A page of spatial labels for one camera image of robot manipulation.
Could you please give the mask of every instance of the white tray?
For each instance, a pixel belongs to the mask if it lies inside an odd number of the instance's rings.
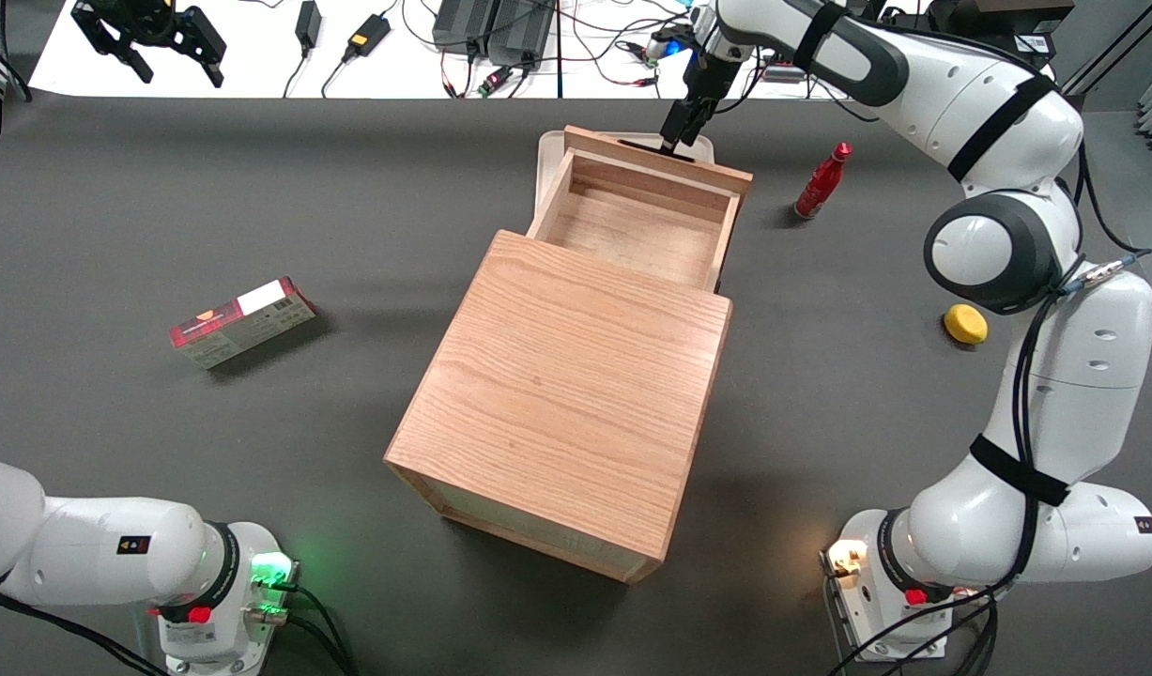
[[[602,132],[606,136],[622,138],[639,145],[647,145],[650,149],[658,149],[661,143],[658,134],[636,132]],[[698,136],[692,145],[680,145],[679,154],[684,158],[692,158],[703,162],[713,162],[713,142],[704,136]],[[546,188],[555,179],[555,170],[559,170],[559,162],[563,159],[563,132],[560,130],[548,131],[538,138],[538,180],[533,187],[533,210],[537,215],[538,204],[546,195]]]

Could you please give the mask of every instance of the red button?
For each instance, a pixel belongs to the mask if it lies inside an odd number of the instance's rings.
[[[192,624],[204,624],[212,615],[210,607],[194,607],[188,612],[188,622]]]

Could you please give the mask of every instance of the open drawer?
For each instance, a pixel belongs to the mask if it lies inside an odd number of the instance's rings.
[[[528,236],[713,291],[751,175],[568,127]]]

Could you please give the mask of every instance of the gray table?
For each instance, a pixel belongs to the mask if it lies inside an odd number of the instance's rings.
[[[753,104],[710,127],[718,161],[756,174],[722,276],[734,321],[669,560],[638,587],[442,523],[379,462],[491,236],[529,226],[538,135],[652,131],[665,112],[47,94],[13,108],[0,459],[52,495],[264,523],[366,674],[824,674],[817,549],[958,462],[1008,347],[1001,320],[976,352],[941,337],[953,298],[924,273],[922,238],[958,191],[881,124]],[[786,205],[842,139],[855,157],[838,196],[790,227]],[[168,345],[169,326],[281,274],[326,324],[222,373]],[[1152,360],[1124,453],[1096,480],[1152,508]],[[124,608],[61,613],[132,643]],[[1001,625],[993,675],[1152,674],[1152,569],[1022,587]],[[267,673],[334,674],[296,630]],[[17,674],[122,671],[0,613],[0,675]]]

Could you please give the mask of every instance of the white table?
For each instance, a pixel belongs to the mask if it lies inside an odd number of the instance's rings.
[[[276,0],[263,0],[275,3]],[[437,9],[441,0],[399,0],[387,20],[392,32],[379,44],[370,56],[359,58],[342,70],[329,86],[331,99],[444,99],[439,61],[446,63],[447,73],[455,86],[463,86],[467,79],[467,60],[460,55],[441,56],[433,46],[422,44],[404,26],[409,26],[422,38],[433,38],[434,17],[429,5]],[[562,83],[564,99],[653,99],[661,94],[665,99],[677,99],[684,94],[682,74],[688,63],[688,52],[664,59],[658,66],[660,83],[653,86],[632,89],[606,82],[597,73],[593,63],[571,59],[586,59],[584,47],[573,36],[571,14],[590,24],[620,29],[635,18],[661,18],[665,13],[682,13],[684,7],[677,0],[561,0],[560,8],[568,16],[556,16],[551,23],[551,33],[562,35]],[[227,43],[221,73],[225,84],[214,89],[202,71],[200,66],[188,56],[170,50],[137,47],[143,58],[154,69],[154,81],[150,84],[138,79],[132,69],[118,63],[113,56],[96,53],[69,13],[76,0],[66,0],[53,32],[43,51],[38,67],[30,79],[35,89],[55,91],[73,96],[172,96],[172,98],[280,98],[289,74],[301,60],[300,44],[293,36],[301,0],[282,0],[275,8],[267,8],[257,1],[244,0],[176,0],[177,8],[195,3],[215,25]],[[321,9],[321,32],[318,47],[302,69],[291,89],[293,98],[310,98],[321,94],[323,82],[339,63],[342,51],[353,31],[370,14],[387,9],[392,0],[317,0]],[[892,0],[914,12],[917,0]],[[646,44],[649,35],[657,26],[639,29],[636,33],[622,36],[637,44]],[[615,33],[606,33],[588,26],[576,26],[589,48],[600,54],[615,39]],[[551,38],[546,56],[555,56],[558,39]],[[477,60],[472,74],[471,90],[493,73],[497,66],[488,60]],[[545,61],[533,73],[516,96],[525,99],[558,98],[558,61]],[[609,77],[635,81],[650,76],[653,71],[637,63],[635,58],[620,50],[609,50],[601,59],[601,69]],[[750,69],[743,68],[734,83],[732,98],[737,98],[746,84]],[[506,86],[494,94],[505,98]],[[760,83],[751,93],[753,99],[802,99],[806,84]],[[824,84],[816,85],[812,98],[827,98]]]

